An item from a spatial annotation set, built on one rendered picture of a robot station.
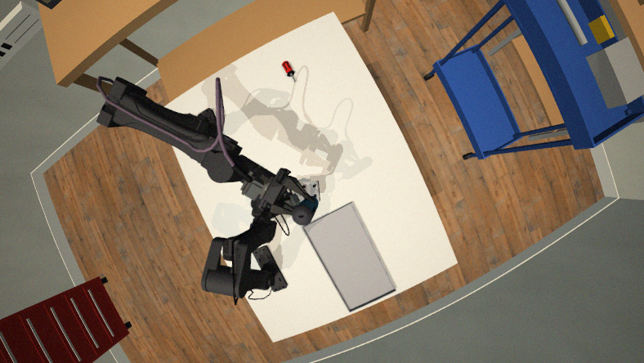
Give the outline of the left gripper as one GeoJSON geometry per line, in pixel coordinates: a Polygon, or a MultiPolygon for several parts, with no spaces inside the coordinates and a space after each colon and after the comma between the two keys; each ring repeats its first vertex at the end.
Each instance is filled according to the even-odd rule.
{"type": "Polygon", "coordinates": [[[294,208],[282,200],[288,188],[312,202],[315,202],[315,200],[304,190],[304,188],[302,187],[302,185],[300,184],[300,182],[296,177],[289,176],[290,173],[291,171],[289,171],[288,169],[280,168],[275,175],[274,173],[267,170],[266,168],[263,168],[261,165],[258,165],[257,168],[254,168],[252,171],[249,172],[248,175],[252,177],[252,181],[251,182],[244,181],[244,184],[241,187],[241,190],[242,190],[241,195],[245,195],[248,188],[253,183],[253,180],[257,176],[264,181],[264,186],[262,187],[262,190],[260,191],[260,194],[259,194],[261,195],[260,199],[262,199],[262,201],[259,204],[258,208],[261,211],[265,211],[266,207],[268,207],[268,208],[271,208],[270,210],[271,213],[292,215],[292,211],[294,208]]]}

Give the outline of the dark blue electric screwdriver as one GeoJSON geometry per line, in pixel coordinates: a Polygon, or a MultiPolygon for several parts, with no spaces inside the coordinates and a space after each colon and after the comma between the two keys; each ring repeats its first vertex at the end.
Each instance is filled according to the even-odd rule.
{"type": "Polygon", "coordinates": [[[292,211],[292,218],[294,222],[300,226],[309,224],[315,215],[319,202],[316,197],[312,196],[312,198],[315,200],[315,202],[312,202],[305,198],[292,211]]]}

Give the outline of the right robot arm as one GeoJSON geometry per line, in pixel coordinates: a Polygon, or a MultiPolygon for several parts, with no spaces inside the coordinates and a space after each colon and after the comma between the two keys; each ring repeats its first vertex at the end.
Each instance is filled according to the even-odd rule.
{"type": "Polygon", "coordinates": [[[248,290],[252,289],[268,290],[271,287],[273,292],[277,292],[288,287],[268,246],[265,245],[257,249],[274,239],[277,226],[277,222],[271,220],[274,217],[272,213],[261,211],[258,208],[261,201],[260,195],[255,200],[251,200],[252,216],[255,218],[248,230],[261,216],[251,231],[244,235],[241,233],[229,238],[215,237],[212,240],[201,279],[203,291],[243,298],[248,290]],[[262,214],[262,212],[264,213],[262,214]],[[236,237],[239,238],[236,239],[236,237]],[[234,239],[236,241],[234,242],[234,268],[232,269],[232,267],[221,265],[220,254],[222,251],[222,257],[227,261],[232,261],[231,242],[234,239]],[[249,241],[252,242],[252,251],[249,241]],[[252,253],[261,270],[251,269],[252,253]],[[234,279],[232,278],[233,273],[235,273],[234,279]]]}

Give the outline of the grey l-shaped bracket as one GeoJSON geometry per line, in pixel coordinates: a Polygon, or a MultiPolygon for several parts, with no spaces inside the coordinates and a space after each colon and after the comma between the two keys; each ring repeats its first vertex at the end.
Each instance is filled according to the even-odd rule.
{"type": "MultiPolygon", "coordinates": [[[[318,199],[318,202],[320,202],[320,186],[319,186],[319,181],[305,181],[305,182],[300,182],[302,186],[306,186],[304,190],[310,195],[314,196],[316,195],[316,198],[318,199]],[[315,185],[315,187],[313,187],[315,185]],[[318,187],[319,187],[319,192],[318,192],[318,187]]],[[[301,196],[301,195],[300,195],[301,196]]],[[[301,202],[304,200],[303,196],[301,196],[301,202]]]]}

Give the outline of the red hand screwdriver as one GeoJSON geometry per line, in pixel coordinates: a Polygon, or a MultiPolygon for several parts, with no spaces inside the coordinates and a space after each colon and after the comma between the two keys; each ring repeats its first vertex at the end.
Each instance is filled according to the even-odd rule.
{"type": "Polygon", "coordinates": [[[291,77],[293,78],[293,81],[294,81],[294,82],[296,82],[296,81],[295,81],[295,79],[294,79],[294,77],[293,77],[293,75],[294,75],[294,73],[295,73],[295,72],[293,71],[293,69],[292,69],[292,67],[290,66],[289,62],[288,62],[288,61],[284,61],[284,62],[282,63],[282,66],[284,67],[284,70],[285,70],[285,72],[287,73],[287,76],[289,76],[289,77],[291,76],[291,77]]]}

